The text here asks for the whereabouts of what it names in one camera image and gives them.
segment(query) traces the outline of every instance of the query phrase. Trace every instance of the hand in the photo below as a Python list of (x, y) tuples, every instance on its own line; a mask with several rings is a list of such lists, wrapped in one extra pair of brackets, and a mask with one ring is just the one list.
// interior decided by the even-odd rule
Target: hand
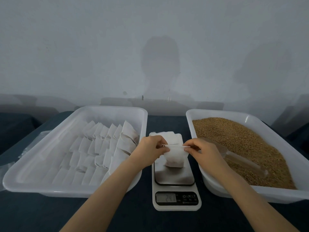
[(129, 159), (143, 169), (151, 165), (160, 155), (170, 151), (169, 148), (162, 147), (162, 144), (167, 145), (167, 142), (161, 135), (143, 137)]
[(208, 172), (217, 180), (220, 181), (221, 178), (224, 177), (226, 171), (231, 170), (219, 153), (215, 144), (199, 138), (193, 138), (187, 140), (183, 145), (191, 147), (184, 148), (184, 150), (196, 159), (203, 170)]

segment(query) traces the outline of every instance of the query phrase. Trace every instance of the tray of white bags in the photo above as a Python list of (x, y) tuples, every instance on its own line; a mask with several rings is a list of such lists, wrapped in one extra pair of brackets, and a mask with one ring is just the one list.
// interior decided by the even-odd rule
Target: tray of white bags
[[(85, 106), (53, 129), (6, 173), (4, 187), (55, 197), (89, 197), (146, 135), (147, 111)], [(141, 178), (137, 174), (128, 188)]]

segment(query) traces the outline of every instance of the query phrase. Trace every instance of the person's left arm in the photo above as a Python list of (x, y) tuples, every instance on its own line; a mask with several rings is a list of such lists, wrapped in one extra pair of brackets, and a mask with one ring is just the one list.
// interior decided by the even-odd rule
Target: person's left arm
[(134, 177), (168, 152), (162, 136), (143, 137), (130, 157), (90, 196), (61, 229), (64, 231), (106, 231)]

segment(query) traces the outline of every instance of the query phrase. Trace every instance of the pile of grain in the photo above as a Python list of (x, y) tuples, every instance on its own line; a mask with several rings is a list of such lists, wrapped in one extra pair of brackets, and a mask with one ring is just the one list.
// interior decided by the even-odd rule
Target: pile of grain
[(250, 185), (296, 189), (288, 166), (280, 152), (267, 144), (260, 136), (237, 122), (224, 118), (193, 120), (197, 137), (214, 140), (230, 151), (264, 166), (268, 170), (266, 178), (229, 160), (229, 166)]

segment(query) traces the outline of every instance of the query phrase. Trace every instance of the person's left hand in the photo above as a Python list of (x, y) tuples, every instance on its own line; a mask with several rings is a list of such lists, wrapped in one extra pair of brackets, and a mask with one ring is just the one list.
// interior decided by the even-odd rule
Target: person's left hand
[(143, 137), (129, 159), (143, 169), (151, 165), (160, 155), (170, 151), (169, 148), (162, 147), (162, 144), (167, 145), (167, 142), (161, 135)]

